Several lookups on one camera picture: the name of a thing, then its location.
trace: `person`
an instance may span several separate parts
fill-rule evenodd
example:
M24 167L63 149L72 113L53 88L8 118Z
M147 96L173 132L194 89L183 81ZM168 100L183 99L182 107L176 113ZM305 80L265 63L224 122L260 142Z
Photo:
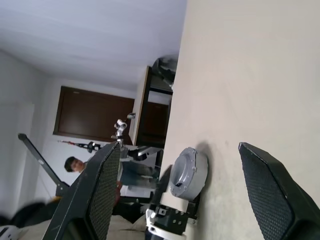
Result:
M87 163L88 162L83 162L80 159L71 156L65 161L64 168L69 173L82 173L86 168ZM154 169L142 163L120 161L117 180L125 186L155 189L159 174L160 172L158 169Z

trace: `black object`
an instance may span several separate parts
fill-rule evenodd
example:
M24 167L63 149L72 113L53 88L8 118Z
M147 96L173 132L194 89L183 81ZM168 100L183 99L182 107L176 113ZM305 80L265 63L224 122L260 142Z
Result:
M28 221L29 218L32 218L33 215L43 207L45 207L45 204L43 202L35 202L22 207L10 220L9 225L13 225L18 228L25 227L26 221Z
M43 240L106 240L116 201L118 142L107 144L61 199Z
M136 197L136 196L122 196L120 197L119 203L137 203L137 204L148 204L153 198L153 192L150 193L150 197Z
M156 92L156 93L160 93L160 94L167 94L167 95L173 95L174 92L171 90L171 91L168 91L168 90L165 90L165 89L162 89L162 88L158 88L158 87L155 87L155 86L150 86L150 91L152 92Z
M101 149L101 145L100 144L96 144L93 141L89 142L89 144L87 145L87 151L89 153L92 153L93 150L98 151Z
M52 217L54 216L55 211L59 205L59 202L60 202L60 200L51 201L47 205L37 209L31 215L24 216L24 223L21 226L21 228L40 224L44 221L52 219Z
M160 77L163 82L172 87L175 81L176 73L168 68L165 68L163 58L158 58L152 65L152 73Z
M9 218L3 215L0 216L0 226L9 225L9 222Z
M186 213L189 215L189 218L192 218L194 220L197 219L197 211L200 204L200 196L201 192L193 201L188 202L188 207L186 208Z
M33 143L29 140L27 135L25 135L24 133L19 133L18 138L29 149L29 151L32 153L32 155L35 157L35 159L40 163L40 165L43 167L43 169L46 171L46 173L50 176L50 178L56 184L55 195L58 197L62 197L68 191L69 185L66 184L64 181L60 180L60 178L52 170L52 168L49 166L49 164L44 159L44 157L40 154L40 152L36 149L36 147L33 145Z
M158 205L155 213L156 227L178 235L186 231L189 214L164 205Z
M137 148L135 150L129 150L128 151L128 156L132 157L135 161L143 161L146 160L148 158L147 154L142 154L141 156L139 156L140 149Z
M145 240L164 240L163 237L157 236L157 235L153 235L151 232L147 230L145 230Z
M5 227L4 229L2 229L2 230L0 231L0 237L1 237L3 234L5 234L5 232L6 232L8 229L9 229L8 227Z
M114 206L112 215L120 215L130 223L134 224L140 217L144 215L144 213L141 213L140 211L141 207L142 205L140 203L129 205L119 202L116 206Z
M164 171L162 177L160 178L159 182L156 184L156 189L149 207L151 210L156 210L156 207L160 205L162 195L167 191L171 169L172 165L168 166L168 168Z
M319 240L320 209L284 165L248 143L239 144L245 183L265 240Z

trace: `black mesh pad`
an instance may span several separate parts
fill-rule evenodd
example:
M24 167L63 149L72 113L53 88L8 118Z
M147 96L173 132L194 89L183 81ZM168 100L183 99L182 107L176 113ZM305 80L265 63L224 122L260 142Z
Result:
M106 240L119 161L118 142L107 144L88 161L61 199L43 240Z
M120 146L117 145L104 162L94 194L89 206L89 218L99 240L106 240L110 218L115 203L116 181L120 159Z
M246 148L240 150L242 168L254 215L265 240L280 240L294 215L268 166Z

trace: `table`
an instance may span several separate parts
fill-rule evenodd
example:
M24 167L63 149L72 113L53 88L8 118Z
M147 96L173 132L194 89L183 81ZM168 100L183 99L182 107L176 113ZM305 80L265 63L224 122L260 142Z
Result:
M208 156L199 222L188 240L263 239L239 142L280 160L320 206L319 7L188 1L161 171L186 147ZM162 203L186 207L170 193Z
M146 140L145 137L153 137L144 131L144 120L147 111L147 104L150 92L157 92L166 95L172 95L172 91L166 88L161 81L157 81L153 77L152 69L150 66L146 67L144 78L138 83L136 98L134 100L133 110L135 119L130 122L129 136L134 146L149 146L156 148L164 148L165 138L160 141Z

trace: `wooden cabinet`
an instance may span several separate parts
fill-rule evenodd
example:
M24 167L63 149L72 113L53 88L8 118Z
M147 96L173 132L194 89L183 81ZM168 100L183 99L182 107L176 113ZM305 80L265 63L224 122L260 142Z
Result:
M132 98L62 86L53 134L114 142L111 138L116 132L114 125L118 119L127 119L127 115L133 111L134 101ZM167 105L147 103L143 121L146 143L166 138L167 113ZM132 145L129 127L124 136L124 143Z
M114 142L115 123L125 120L133 106L131 98L62 86L53 134ZM125 142L132 144L129 137Z

